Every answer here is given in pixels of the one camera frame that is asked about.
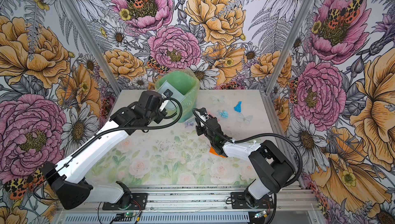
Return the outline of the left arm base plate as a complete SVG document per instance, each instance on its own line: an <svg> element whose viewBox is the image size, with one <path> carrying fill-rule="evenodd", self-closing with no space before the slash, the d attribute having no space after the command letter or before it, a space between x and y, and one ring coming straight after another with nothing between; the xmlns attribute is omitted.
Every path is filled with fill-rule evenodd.
<svg viewBox="0 0 395 224"><path fill-rule="evenodd" d="M147 193L124 193L116 203L105 202L102 209L104 211L145 210L147 198Z"/></svg>

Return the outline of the grey-blue dustpan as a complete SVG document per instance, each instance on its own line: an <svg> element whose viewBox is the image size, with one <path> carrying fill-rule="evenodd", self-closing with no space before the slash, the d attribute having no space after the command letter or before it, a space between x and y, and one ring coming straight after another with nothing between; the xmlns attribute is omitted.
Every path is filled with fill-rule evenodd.
<svg viewBox="0 0 395 224"><path fill-rule="evenodd" d="M172 97L179 102L181 102L185 96L181 94L174 86L172 86L168 81L165 81L157 90L164 97Z"/></svg>

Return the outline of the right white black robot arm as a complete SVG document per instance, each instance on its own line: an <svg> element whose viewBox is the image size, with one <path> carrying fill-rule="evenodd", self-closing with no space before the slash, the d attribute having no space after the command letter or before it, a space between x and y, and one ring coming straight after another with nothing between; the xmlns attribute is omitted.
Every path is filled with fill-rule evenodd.
<svg viewBox="0 0 395 224"><path fill-rule="evenodd" d="M249 161L257 178L244 191L246 204L257 208L264 196L278 193L282 188L293 184L301 175L291 161L270 140L257 143L256 138L272 136L281 138L274 133L263 133L251 138L253 143L236 142L225 135L217 118L210 115L195 115L196 133L204 135L211 144L210 152L222 157L233 157Z"/></svg>

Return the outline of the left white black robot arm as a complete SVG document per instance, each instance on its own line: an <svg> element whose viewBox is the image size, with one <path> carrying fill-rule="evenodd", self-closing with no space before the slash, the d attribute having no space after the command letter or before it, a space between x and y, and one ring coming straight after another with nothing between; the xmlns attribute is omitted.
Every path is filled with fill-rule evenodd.
<svg viewBox="0 0 395 224"><path fill-rule="evenodd" d="M114 112L103 128L75 152L58 163L45 163L41 171L57 199L66 210L86 202L107 202L120 209L132 203L132 194L120 181L109 185L88 182L87 172L118 143L136 130L145 130L151 122L160 123L167 115L168 99L152 91L143 91L139 100Z"/></svg>

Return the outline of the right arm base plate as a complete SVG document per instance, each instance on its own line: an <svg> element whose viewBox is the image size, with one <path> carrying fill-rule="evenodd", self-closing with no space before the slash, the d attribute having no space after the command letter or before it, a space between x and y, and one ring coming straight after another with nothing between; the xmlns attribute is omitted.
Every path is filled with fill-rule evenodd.
<svg viewBox="0 0 395 224"><path fill-rule="evenodd" d="M245 192L231 192L230 197L226 200L231 204L233 209L273 209L273 198L264 195L260 199L255 199L252 195Z"/></svg>

